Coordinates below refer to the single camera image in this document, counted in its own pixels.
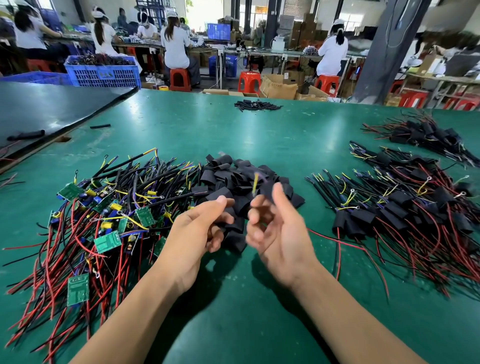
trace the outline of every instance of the forearm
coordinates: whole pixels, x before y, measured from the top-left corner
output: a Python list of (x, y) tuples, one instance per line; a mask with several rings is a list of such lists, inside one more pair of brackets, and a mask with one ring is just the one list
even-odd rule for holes
[(177, 297), (173, 280), (153, 266), (71, 364), (143, 363)]
[(342, 364), (425, 364), (320, 263), (304, 273), (293, 291)]

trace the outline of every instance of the yellow capacitor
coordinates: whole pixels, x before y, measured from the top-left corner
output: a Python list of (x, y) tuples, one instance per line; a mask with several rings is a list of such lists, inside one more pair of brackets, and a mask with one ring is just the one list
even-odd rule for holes
[(119, 204), (111, 204), (110, 207), (113, 209), (113, 210), (117, 210), (117, 211), (120, 211), (121, 210), (121, 205)]
[(102, 229), (111, 229), (112, 226), (113, 226), (113, 223), (112, 222), (107, 222), (107, 221), (102, 222), (102, 224), (100, 225), (100, 227)]

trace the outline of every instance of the woman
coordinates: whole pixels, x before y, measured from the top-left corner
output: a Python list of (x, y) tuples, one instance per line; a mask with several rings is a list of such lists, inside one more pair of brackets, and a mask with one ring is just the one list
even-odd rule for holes
[(15, 13), (15, 41), (17, 47), (28, 59), (57, 61), (62, 63), (70, 55), (64, 44), (51, 44), (48, 47), (42, 41), (43, 34), (60, 38), (60, 32), (54, 32), (43, 24), (36, 8), (25, 0), (16, 0), (18, 11)]
[(123, 8), (119, 8), (117, 24), (119, 27), (122, 27), (125, 30), (128, 29), (127, 16), (125, 15), (125, 10)]
[(180, 28), (176, 12), (167, 12), (168, 24), (160, 32), (162, 46), (165, 48), (165, 76), (170, 79), (170, 68), (185, 68), (190, 74), (192, 86), (200, 83), (200, 65), (197, 59), (187, 57), (185, 47), (192, 47), (187, 33)]
[[(159, 40), (158, 30), (155, 25), (149, 22), (147, 13), (145, 12), (142, 13), (141, 21), (142, 22), (138, 26), (137, 36), (140, 39), (144, 39), (144, 40), (158, 41)], [(143, 70), (142, 74), (146, 74), (147, 65), (145, 64), (145, 61), (144, 61), (144, 55), (148, 56), (148, 54), (150, 54), (150, 49), (137, 47), (135, 49), (135, 53), (137, 54), (138, 62), (142, 67), (142, 70)], [(162, 65), (160, 64), (160, 60), (158, 59), (159, 53), (160, 53), (160, 50), (156, 49), (155, 55), (154, 57), (152, 57), (155, 62), (155, 68), (158, 72), (162, 69)]]
[[(108, 24), (108, 17), (105, 15), (103, 9), (95, 6), (92, 11), (92, 16), (95, 19), (94, 23), (91, 23), (91, 32), (94, 35), (93, 42), (95, 44), (95, 53), (105, 53), (109, 56), (127, 56), (126, 54), (120, 54), (113, 49), (112, 41), (114, 43), (120, 43), (121, 39), (116, 34), (115, 29)], [(138, 72), (142, 71), (142, 68), (135, 60), (138, 67)]]
[(323, 58), (317, 66), (317, 76), (336, 76), (340, 72), (340, 62), (348, 50), (348, 41), (343, 35), (344, 23), (341, 19), (333, 22), (330, 36), (318, 50), (318, 55)]

